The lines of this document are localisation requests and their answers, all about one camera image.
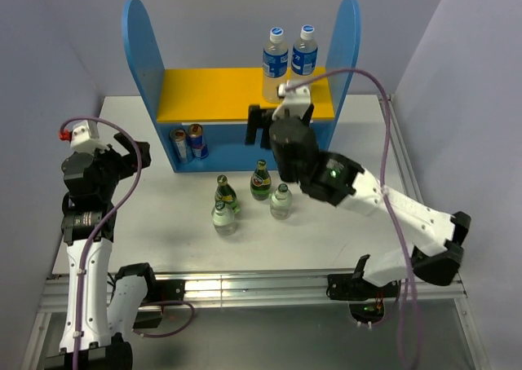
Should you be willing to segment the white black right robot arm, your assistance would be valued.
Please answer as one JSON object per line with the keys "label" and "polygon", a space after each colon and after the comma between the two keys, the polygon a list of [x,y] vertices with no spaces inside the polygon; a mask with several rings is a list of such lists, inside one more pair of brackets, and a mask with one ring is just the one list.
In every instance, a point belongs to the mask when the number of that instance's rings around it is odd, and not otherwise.
{"label": "white black right robot arm", "polygon": [[468,214],[427,207],[386,186],[361,164],[320,150],[309,125],[310,108],[301,117],[290,111],[277,117],[275,112],[259,105],[249,107],[246,144],[258,140],[272,151],[282,181],[298,184],[313,200],[391,223],[400,242],[399,250],[382,257],[361,256],[351,274],[329,275],[330,299],[360,302],[379,295],[393,297],[401,280],[420,279],[440,287],[453,282],[471,225]]}

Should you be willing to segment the Pocari Sweat bottle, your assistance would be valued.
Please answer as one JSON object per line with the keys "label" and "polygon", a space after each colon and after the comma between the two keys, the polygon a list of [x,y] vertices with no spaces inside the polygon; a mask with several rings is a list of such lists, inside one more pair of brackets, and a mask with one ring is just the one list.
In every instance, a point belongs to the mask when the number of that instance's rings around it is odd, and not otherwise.
{"label": "Pocari Sweat bottle", "polygon": [[310,24],[305,24],[293,45],[290,62],[291,82],[306,80],[312,76],[316,68],[317,53],[315,28]]}
{"label": "Pocari Sweat bottle", "polygon": [[263,48],[263,97],[270,103],[279,101],[277,89],[286,81],[288,56],[284,29],[271,28],[268,42]]}

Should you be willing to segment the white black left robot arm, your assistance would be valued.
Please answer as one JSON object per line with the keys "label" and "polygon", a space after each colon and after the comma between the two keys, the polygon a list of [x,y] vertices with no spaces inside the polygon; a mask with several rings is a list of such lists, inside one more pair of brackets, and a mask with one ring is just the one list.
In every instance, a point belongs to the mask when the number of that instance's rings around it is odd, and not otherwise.
{"label": "white black left robot arm", "polygon": [[114,136],[126,155],[102,143],[86,122],[60,133],[73,153],[61,165],[67,191],[61,231],[69,260],[67,316],[59,350],[60,369],[131,369],[129,336],[139,307],[159,300],[159,284],[144,262],[108,273],[117,213],[112,203],[119,182],[138,178],[150,166],[150,146]]}

